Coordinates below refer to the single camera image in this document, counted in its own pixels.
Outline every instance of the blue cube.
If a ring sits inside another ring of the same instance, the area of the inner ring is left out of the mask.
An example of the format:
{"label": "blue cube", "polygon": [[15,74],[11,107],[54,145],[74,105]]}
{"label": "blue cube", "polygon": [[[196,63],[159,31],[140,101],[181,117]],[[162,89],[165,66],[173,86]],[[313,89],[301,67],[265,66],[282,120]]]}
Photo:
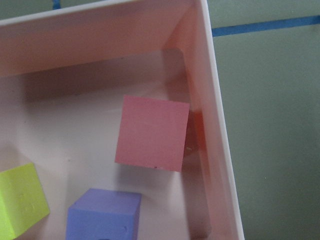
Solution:
{"label": "blue cube", "polygon": [[68,209],[66,240],[137,240],[141,194],[90,188]]}

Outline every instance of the yellow-green block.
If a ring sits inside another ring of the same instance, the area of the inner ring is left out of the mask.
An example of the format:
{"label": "yellow-green block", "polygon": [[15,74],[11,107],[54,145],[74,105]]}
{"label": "yellow-green block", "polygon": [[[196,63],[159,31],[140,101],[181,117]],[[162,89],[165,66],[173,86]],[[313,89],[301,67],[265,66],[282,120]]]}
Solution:
{"label": "yellow-green block", "polygon": [[50,213],[35,165],[0,172],[0,240],[12,240]]}

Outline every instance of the blue tape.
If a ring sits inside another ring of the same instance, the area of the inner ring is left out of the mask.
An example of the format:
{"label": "blue tape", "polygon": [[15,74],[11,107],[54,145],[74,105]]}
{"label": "blue tape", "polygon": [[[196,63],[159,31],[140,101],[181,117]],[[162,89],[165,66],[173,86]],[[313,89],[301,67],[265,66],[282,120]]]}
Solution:
{"label": "blue tape", "polygon": [[265,21],[251,24],[243,24],[236,26],[225,26],[212,28],[212,36],[219,37],[233,34],[244,34],[251,32],[259,32],[273,29],[285,29],[306,25],[320,24],[320,15],[306,16],[284,20]]}
{"label": "blue tape", "polygon": [[53,6],[52,6],[53,10],[57,10],[61,8],[60,0],[52,0],[52,2],[53,2]]}

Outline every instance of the block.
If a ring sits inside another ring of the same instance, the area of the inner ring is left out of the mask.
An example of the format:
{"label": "block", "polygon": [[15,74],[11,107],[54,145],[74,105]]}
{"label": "block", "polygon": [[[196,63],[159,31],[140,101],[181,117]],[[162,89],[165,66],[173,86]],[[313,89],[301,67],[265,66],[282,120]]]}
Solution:
{"label": "block", "polygon": [[0,172],[0,239],[12,240],[50,213],[35,165]]}
{"label": "block", "polygon": [[68,209],[66,240],[137,240],[141,194],[90,188]]}
{"label": "block", "polygon": [[190,105],[124,96],[115,162],[180,172]]}

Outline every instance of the red block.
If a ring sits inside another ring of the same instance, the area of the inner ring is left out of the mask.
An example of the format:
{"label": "red block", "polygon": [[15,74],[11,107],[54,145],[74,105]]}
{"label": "red block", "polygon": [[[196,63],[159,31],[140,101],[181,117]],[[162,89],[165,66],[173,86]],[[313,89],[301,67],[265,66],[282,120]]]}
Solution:
{"label": "red block", "polygon": [[124,96],[115,162],[180,172],[190,105]]}

